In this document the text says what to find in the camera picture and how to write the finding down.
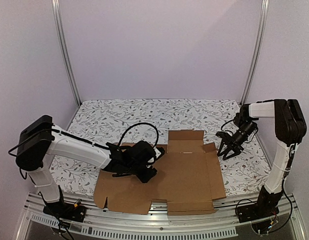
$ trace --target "floral tablecloth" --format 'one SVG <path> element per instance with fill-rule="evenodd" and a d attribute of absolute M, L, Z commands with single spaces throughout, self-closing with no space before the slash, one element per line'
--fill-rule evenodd
<path fill-rule="evenodd" d="M 129 126 L 138 122 L 154 124 L 159 130 L 159 144 L 168 142 L 168 130 L 204 130 L 204 142 L 214 142 L 222 124 L 239 111 L 234 100 L 204 99 L 113 99 L 83 102 L 69 132 L 100 144 L 116 143 Z M 229 123 L 225 129 L 236 130 Z M 153 142 L 155 131 L 148 126 L 133 128 L 124 142 Z M 223 161 L 220 167 L 227 196 L 258 192 L 270 172 L 259 143 L 254 138 L 243 145 L 239 156 Z M 88 163 L 55 156 L 50 171 L 62 190 L 93 196 L 100 169 Z"/>

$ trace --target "unfolded cardboard box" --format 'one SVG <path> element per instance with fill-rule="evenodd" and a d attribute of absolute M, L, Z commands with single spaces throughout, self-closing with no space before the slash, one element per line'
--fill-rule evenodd
<path fill-rule="evenodd" d="M 152 202 L 166 202 L 168 215 L 216 212 L 213 200 L 226 193 L 215 144 L 203 139 L 203 130 L 169 131 L 168 145 L 160 146 L 166 153 L 153 165 L 158 172 L 148 183 L 100 171 L 95 204 L 130 214 L 147 214 Z"/>

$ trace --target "white wall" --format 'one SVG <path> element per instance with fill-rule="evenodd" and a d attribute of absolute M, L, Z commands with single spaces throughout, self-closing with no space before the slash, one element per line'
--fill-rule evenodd
<path fill-rule="evenodd" d="M 7 151 L 43 114 L 63 127 L 76 105 L 51 1 L 0 0 L 0 240 L 11 240 L 31 185 Z"/>
<path fill-rule="evenodd" d="M 62 0 L 83 100 L 239 100 L 260 0 Z"/>
<path fill-rule="evenodd" d="M 309 235 L 309 0 L 273 0 L 248 102 L 297 99 L 307 134 L 295 156 L 287 184 L 296 198 Z M 275 154 L 273 120 L 259 121 L 259 134 Z"/>

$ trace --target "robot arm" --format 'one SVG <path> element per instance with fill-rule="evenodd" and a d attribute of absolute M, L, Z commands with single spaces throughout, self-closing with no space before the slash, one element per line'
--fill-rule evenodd
<path fill-rule="evenodd" d="M 224 131 L 216 133 L 222 138 L 217 155 L 223 156 L 224 160 L 239 155 L 244 150 L 242 144 L 258 130 L 254 121 L 259 118 L 274 118 L 277 148 L 271 172 L 260 190 L 257 203 L 238 208 L 239 220 L 242 222 L 271 216 L 273 211 L 279 212 L 277 205 L 283 195 L 283 182 L 307 131 L 304 116 L 295 99 L 244 104 L 233 119 L 233 123 L 239 128 L 236 133 L 232 136 Z"/>
<path fill-rule="evenodd" d="M 149 123 L 138 123 L 140 124 L 154 127 Z M 9 154 L 16 157 L 18 167 L 27 172 L 41 192 L 46 205 L 43 212 L 79 222 L 83 221 L 86 210 L 79 206 L 79 202 L 75 205 L 64 202 L 61 188 L 55 183 L 43 161 L 46 154 L 92 164 L 106 172 L 114 173 L 114 177 L 135 175 L 142 183 L 147 183 L 157 174 L 152 165 L 164 153 L 162 147 L 151 146 L 146 141 L 139 141 L 134 146 L 120 146 L 109 142 L 103 146 L 72 135 L 54 125 L 52 117 L 47 115 L 23 130 L 19 144 L 9 151 Z"/>

